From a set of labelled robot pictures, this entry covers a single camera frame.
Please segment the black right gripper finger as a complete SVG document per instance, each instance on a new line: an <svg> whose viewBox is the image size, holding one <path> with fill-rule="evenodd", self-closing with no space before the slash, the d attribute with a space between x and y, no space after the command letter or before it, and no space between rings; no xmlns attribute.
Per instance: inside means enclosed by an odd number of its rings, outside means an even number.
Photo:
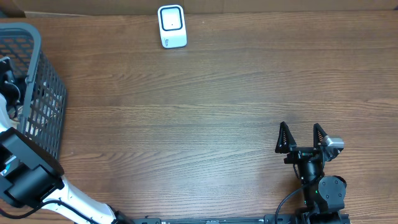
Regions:
<svg viewBox="0 0 398 224"><path fill-rule="evenodd" d="M315 123L313 125L313 146L318 147L319 145L321 145L322 140L325 136L327 136L327 133L318 123Z"/></svg>
<svg viewBox="0 0 398 224"><path fill-rule="evenodd" d="M281 122L279 127L279 137L276 143L275 152L280 154L288 154L297 147L297 143L293 138L286 122Z"/></svg>

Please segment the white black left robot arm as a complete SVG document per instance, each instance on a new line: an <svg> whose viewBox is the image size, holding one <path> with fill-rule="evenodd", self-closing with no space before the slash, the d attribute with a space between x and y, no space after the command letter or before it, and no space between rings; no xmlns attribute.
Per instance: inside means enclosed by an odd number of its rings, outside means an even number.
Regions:
<svg viewBox="0 0 398 224"><path fill-rule="evenodd" d="M93 200L69 183L59 162L12 125L7 107L17 105L21 91L9 57L1 58L1 199L31 207L23 219L40 209L51 210L74 223L132 223L122 212Z"/></svg>

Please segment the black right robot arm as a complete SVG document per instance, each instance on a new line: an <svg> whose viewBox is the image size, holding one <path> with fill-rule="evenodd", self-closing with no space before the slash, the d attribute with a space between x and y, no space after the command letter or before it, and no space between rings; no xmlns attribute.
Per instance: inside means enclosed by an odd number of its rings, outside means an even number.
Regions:
<svg viewBox="0 0 398 224"><path fill-rule="evenodd" d="M340 224L349 223L349 216L340 211L345 208L347 183L338 175L326 175L325 164L339 156L345 147L340 137L328 135L323 128L313 125L313 146L298 147L286 122L279 126L275 152L285 154L285 164L294 168L300 187L288 194L276 208L274 223ZM304 207L291 215L281 215L282 206L299 192L303 193Z"/></svg>

